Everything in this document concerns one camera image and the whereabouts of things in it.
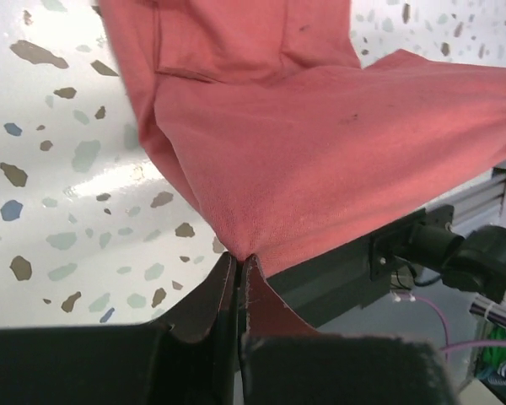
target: cloth fold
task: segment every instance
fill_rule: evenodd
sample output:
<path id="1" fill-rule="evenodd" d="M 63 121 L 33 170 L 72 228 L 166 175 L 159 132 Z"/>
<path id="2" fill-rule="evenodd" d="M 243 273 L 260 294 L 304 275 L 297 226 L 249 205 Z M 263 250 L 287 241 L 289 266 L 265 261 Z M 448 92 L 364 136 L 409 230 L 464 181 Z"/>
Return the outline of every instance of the cloth fold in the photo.
<path id="1" fill-rule="evenodd" d="M 361 69 L 348 0 L 100 0 L 149 158 L 267 276 L 506 159 L 506 69 Z"/>

